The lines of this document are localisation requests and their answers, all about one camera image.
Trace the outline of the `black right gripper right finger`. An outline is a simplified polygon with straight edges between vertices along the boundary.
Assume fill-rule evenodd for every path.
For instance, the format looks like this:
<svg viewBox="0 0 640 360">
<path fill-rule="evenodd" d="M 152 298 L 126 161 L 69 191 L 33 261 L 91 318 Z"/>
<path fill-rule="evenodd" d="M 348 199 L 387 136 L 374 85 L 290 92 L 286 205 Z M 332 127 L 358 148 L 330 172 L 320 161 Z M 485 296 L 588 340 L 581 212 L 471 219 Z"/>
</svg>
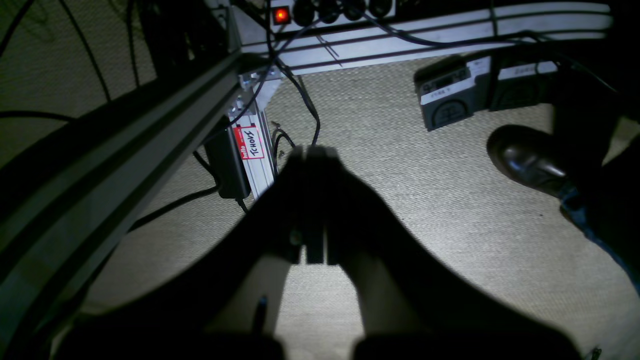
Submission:
<svg viewBox="0 0 640 360">
<path fill-rule="evenodd" d="M 414 239 L 336 150 L 307 149 L 328 255 L 355 287 L 355 360 L 578 360 L 561 331 L 464 280 Z"/>
</svg>

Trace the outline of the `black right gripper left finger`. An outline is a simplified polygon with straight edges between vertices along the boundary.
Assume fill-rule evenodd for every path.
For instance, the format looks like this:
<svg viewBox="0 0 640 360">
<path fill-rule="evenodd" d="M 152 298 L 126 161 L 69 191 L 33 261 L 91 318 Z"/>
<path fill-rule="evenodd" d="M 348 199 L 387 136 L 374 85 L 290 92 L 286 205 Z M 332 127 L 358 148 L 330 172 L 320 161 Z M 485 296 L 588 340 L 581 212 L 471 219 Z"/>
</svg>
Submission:
<svg viewBox="0 0 640 360">
<path fill-rule="evenodd" d="M 282 360 L 273 333 L 300 247 L 284 219 L 304 162 L 289 164 L 224 239 L 164 285 L 74 328 L 67 360 Z"/>
</svg>

